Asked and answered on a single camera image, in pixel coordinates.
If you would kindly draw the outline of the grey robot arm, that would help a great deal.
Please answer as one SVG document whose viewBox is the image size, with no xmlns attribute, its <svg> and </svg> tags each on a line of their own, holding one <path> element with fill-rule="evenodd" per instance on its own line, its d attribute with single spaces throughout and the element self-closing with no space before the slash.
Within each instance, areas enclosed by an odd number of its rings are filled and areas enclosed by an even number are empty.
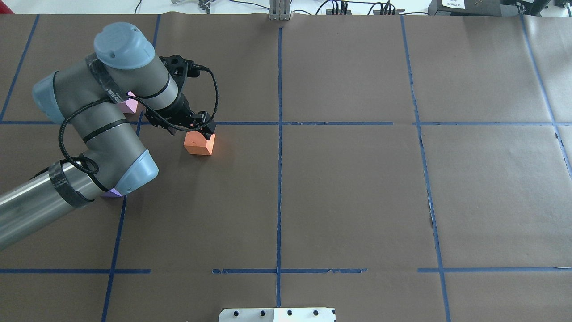
<svg viewBox="0 0 572 322">
<path fill-rule="evenodd" d="M 202 72 L 214 77 L 208 67 L 179 55 L 157 55 L 127 22 L 104 27 L 93 45 L 94 53 L 83 61 L 33 86 L 35 104 L 59 125 L 63 159 L 1 196 L 1 249 L 113 188 L 127 195 L 157 177 L 159 168 L 120 111 L 121 102 L 139 102 L 149 123 L 172 135 L 214 135 L 214 113 L 193 112 L 183 94 L 188 78 Z"/>
</svg>

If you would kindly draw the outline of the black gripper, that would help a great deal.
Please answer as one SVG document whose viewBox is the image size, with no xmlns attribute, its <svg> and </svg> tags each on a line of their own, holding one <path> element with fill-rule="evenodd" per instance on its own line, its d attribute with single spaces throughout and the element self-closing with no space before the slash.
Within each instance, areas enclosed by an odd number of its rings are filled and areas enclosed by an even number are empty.
<svg viewBox="0 0 572 322">
<path fill-rule="evenodd" d="M 215 135 L 217 126 L 215 121 L 210 121 L 208 112 L 192 113 L 188 100 L 182 93 L 179 93 L 169 106 L 159 110 L 147 109 L 144 115 L 152 126 L 161 127 L 171 135 L 175 135 L 177 131 L 198 128 L 198 133 L 207 141 Z"/>
</svg>

